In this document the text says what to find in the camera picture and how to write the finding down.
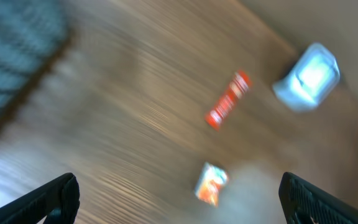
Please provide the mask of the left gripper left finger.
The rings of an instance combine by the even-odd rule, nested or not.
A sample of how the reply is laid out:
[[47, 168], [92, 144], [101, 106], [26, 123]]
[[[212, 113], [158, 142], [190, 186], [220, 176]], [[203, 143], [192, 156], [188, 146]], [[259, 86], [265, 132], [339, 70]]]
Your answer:
[[74, 224], [79, 207], [79, 184], [68, 172], [1, 207], [0, 224]]

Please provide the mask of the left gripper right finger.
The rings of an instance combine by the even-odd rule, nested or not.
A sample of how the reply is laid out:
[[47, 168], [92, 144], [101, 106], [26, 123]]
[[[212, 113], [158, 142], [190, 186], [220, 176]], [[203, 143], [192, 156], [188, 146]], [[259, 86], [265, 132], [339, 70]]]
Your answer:
[[283, 174], [278, 196], [287, 223], [358, 224], [358, 209], [291, 172]]

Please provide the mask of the orange juice carton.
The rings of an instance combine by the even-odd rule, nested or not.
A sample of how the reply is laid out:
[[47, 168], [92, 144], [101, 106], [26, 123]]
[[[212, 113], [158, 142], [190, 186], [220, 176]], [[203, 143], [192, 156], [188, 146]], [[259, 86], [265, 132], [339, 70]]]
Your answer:
[[229, 176], [221, 167], [205, 162], [195, 186], [195, 196], [214, 207], [219, 205], [219, 194], [228, 183]]

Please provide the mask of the red coffee stick sachet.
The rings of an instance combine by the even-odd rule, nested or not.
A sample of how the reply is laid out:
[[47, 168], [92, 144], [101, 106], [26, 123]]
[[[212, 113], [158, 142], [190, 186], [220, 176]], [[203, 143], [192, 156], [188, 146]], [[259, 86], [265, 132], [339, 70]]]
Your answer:
[[250, 90], [251, 86], [252, 83], [246, 72], [242, 70], [236, 71], [224, 93], [210, 111], [206, 113], [205, 121], [215, 130], [219, 130], [229, 113]]

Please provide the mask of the white barcode scanner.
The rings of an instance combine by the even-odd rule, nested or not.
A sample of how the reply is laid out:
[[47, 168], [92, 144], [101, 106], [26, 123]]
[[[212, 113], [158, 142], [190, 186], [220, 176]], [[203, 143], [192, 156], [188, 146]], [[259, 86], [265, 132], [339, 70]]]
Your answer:
[[340, 79], [335, 56], [315, 42], [304, 51], [287, 76], [275, 82], [272, 88], [282, 103], [302, 113], [317, 108]]

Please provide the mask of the grey plastic shopping basket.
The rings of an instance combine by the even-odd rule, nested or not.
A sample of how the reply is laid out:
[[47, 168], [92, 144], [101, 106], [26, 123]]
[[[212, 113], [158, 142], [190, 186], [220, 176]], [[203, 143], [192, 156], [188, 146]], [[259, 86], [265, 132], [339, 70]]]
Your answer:
[[68, 39], [58, 0], [0, 0], [0, 117]]

